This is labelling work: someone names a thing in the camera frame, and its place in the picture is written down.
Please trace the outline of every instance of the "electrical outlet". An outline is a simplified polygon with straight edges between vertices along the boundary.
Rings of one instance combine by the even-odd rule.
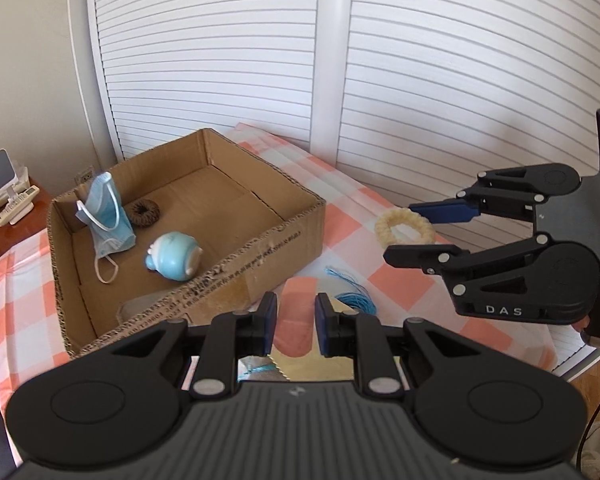
[[[95,176],[96,170],[93,166],[89,166],[86,170],[82,170],[76,176],[74,176],[75,185],[80,186],[85,182],[90,181]]]

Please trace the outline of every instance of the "black cable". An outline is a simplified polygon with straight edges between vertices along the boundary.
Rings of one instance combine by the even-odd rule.
[[[591,427],[593,426],[593,421],[596,420],[598,413],[600,413],[600,404],[596,408],[596,411],[593,412],[593,415],[591,415],[591,418],[589,419],[589,423],[587,424],[587,429],[584,430],[584,435],[582,436],[582,440],[580,441],[580,445],[578,446],[578,453],[576,455],[576,469],[580,472],[582,472],[582,468],[581,468],[582,448],[584,447],[584,443],[587,439],[587,436],[589,435],[589,431],[591,430]]]

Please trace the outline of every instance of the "cream hair tie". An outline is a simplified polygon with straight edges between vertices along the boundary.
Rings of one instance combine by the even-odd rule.
[[[398,240],[398,238],[395,237],[394,232],[391,231],[392,227],[398,225],[408,225],[415,229],[419,232],[420,238],[415,242]],[[436,243],[436,231],[433,229],[429,220],[424,218],[424,216],[413,212],[411,209],[390,209],[376,221],[376,238],[383,249],[386,249],[390,245],[412,243],[426,245]]]

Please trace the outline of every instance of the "beige wall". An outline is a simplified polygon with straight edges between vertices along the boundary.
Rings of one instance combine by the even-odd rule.
[[[98,154],[105,168],[114,161],[93,73],[86,0],[71,0],[71,22],[67,1],[0,0],[0,148],[52,194],[73,187],[74,176],[88,166],[98,170]],[[70,23],[80,41],[80,85]]]

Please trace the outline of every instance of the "checkered tablecloth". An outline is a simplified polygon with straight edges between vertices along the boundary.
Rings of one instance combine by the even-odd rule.
[[[407,316],[424,317],[530,364],[547,370],[554,367],[555,347],[546,326],[460,317],[439,277],[385,264],[374,224],[393,205],[378,193],[257,128],[240,124],[226,136],[327,201],[322,256],[298,276],[320,280],[324,269],[332,267],[353,276],[369,291],[383,324],[399,326]],[[410,234],[415,240],[417,234]],[[306,282],[311,283],[313,295],[315,280]],[[279,322],[280,330],[285,326]],[[24,381],[67,360],[48,238],[40,232],[0,259],[0,408],[4,410],[11,393]]]

